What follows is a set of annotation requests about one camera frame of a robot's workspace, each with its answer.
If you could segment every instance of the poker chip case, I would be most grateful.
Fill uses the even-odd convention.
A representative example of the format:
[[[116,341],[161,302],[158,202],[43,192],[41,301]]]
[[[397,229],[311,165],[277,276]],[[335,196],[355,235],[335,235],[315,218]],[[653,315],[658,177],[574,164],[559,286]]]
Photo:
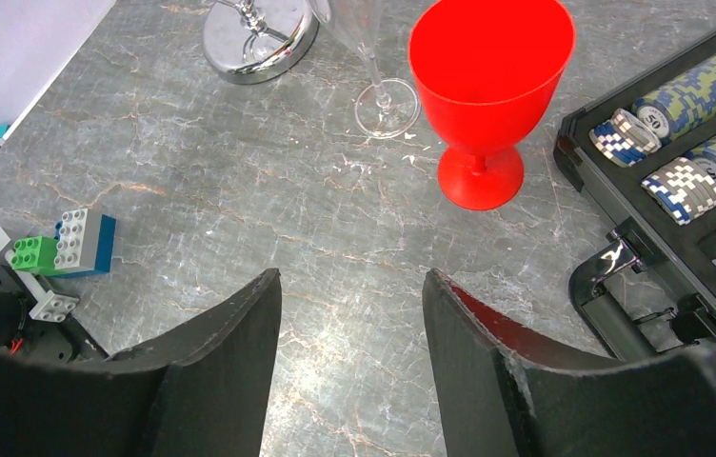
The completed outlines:
[[[604,248],[577,267],[569,295],[606,350],[623,360],[657,356],[640,325],[668,318],[684,346],[716,344],[716,207],[680,225],[642,188],[656,170],[716,135],[716,116],[675,138],[628,168],[608,160],[593,144],[591,131],[617,109],[698,66],[716,53],[716,30],[686,50],[647,70],[599,100],[568,115],[554,147],[554,159],[566,179],[614,225]],[[649,274],[676,303],[641,318],[627,315],[607,290],[605,280],[624,268]]]

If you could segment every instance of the red cup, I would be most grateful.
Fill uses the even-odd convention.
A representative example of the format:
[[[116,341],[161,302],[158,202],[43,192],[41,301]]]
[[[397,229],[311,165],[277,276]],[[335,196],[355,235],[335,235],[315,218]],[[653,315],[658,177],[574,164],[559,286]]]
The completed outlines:
[[[573,18],[555,0],[440,0],[420,17],[408,61],[448,144],[437,179],[451,202],[489,210],[518,193],[515,145],[546,113],[575,41]]]

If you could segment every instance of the green lego brick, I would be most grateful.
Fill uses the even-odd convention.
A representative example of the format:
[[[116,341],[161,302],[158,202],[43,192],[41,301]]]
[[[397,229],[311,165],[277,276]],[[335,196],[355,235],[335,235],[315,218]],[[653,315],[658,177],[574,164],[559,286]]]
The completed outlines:
[[[28,273],[52,275],[55,271],[55,255],[58,241],[44,236],[22,238],[13,245],[15,254],[10,259],[10,267]]]

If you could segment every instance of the tabletop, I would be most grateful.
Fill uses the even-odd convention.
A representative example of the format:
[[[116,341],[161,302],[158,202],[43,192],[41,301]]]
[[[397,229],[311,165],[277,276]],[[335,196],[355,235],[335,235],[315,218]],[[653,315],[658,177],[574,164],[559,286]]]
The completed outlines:
[[[386,2],[385,77],[411,80],[408,34],[431,3]],[[362,136],[351,100],[365,68],[326,30],[286,74],[234,86],[201,51],[209,0],[118,0],[2,148],[0,227],[50,234],[62,211],[86,207],[117,218],[111,274],[57,282],[80,294],[75,316],[111,352],[278,267],[263,454],[444,456],[425,273],[440,268],[507,316],[603,353],[567,280],[612,226],[555,167],[554,137],[566,114],[716,27],[716,0],[564,3],[577,48],[519,145],[524,185],[499,209],[443,196],[445,144],[425,115],[406,135]],[[663,308],[646,277],[611,281],[632,315]]]

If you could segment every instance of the goblet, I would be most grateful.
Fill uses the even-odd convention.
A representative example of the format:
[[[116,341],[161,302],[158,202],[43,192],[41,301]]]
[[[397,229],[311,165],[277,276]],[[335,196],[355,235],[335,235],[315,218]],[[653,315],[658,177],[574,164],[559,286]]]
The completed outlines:
[[[448,144],[437,180],[451,202],[488,210],[518,193],[515,145],[546,113],[575,40],[555,0],[441,0],[417,21],[408,61],[426,117]]]
[[[372,84],[355,99],[358,127],[373,138],[393,138],[420,114],[420,100],[407,81],[381,79],[375,54],[381,0],[308,0],[313,14],[342,44],[364,61]]]

